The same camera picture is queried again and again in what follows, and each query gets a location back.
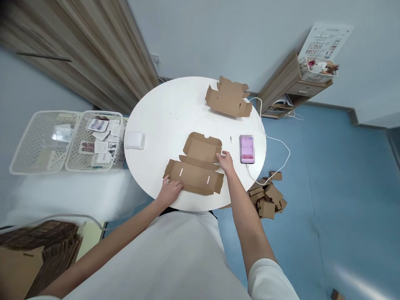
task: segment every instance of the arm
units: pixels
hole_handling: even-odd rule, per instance
[[[227,151],[222,152],[225,156],[217,154],[217,158],[228,180],[233,220],[242,248],[246,273],[249,276],[250,268],[260,258],[269,258],[275,262],[277,261],[265,236],[260,217],[233,168],[230,153]]]
[[[183,187],[182,183],[173,181],[168,183],[167,179],[168,175],[163,180],[156,200],[102,239],[40,295],[64,298],[142,233],[164,209],[176,201]]]

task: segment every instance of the drawer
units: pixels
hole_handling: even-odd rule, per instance
[[[322,92],[324,89],[325,87],[316,87],[313,85],[295,83],[286,93],[312,97],[319,92]]]

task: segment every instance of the white plastic basket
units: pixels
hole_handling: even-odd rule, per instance
[[[88,130],[88,122],[91,121],[95,116],[107,117],[110,120],[120,120],[121,132],[115,149],[114,157],[110,163],[97,163],[96,159],[98,154],[82,154],[79,153],[80,143],[82,141],[95,142],[96,138],[92,135],[93,131]],[[119,112],[108,112],[108,111],[97,111],[88,110],[82,114],[79,125],[74,132],[72,138],[72,144],[70,152],[65,163],[65,168],[71,172],[102,172],[107,171],[111,167],[122,168],[125,161],[124,153],[124,132],[126,127],[126,121],[122,114]]]
[[[337,72],[335,72],[333,75],[326,75],[326,74],[320,74],[320,73],[313,72],[312,70],[310,70],[310,67],[308,66],[307,61],[309,61],[309,60],[315,60],[316,63],[321,63],[321,62],[326,63],[329,61],[324,58],[315,58],[315,57],[312,58],[312,57],[306,56],[305,60],[300,64],[301,80],[313,82],[313,83],[325,83],[328,80],[330,80],[338,75]]]
[[[70,142],[52,140],[55,126],[70,124],[76,128],[80,113],[66,110],[42,110],[29,121],[10,165],[14,175],[49,174],[62,169]]]

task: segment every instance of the pile of small cardboard boxes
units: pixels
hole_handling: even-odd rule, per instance
[[[282,173],[277,172],[271,180],[282,180]],[[254,183],[252,187],[247,191],[251,202],[254,204],[255,209],[260,216],[260,219],[269,218],[274,219],[275,214],[283,212],[287,202],[283,199],[283,195],[278,191],[274,184],[268,181],[265,185],[259,185]]]

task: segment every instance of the white shirt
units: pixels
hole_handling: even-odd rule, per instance
[[[170,212],[64,299],[250,298],[299,299],[282,269],[267,258],[251,267],[247,292],[228,266],[216,218],[209,212]]]

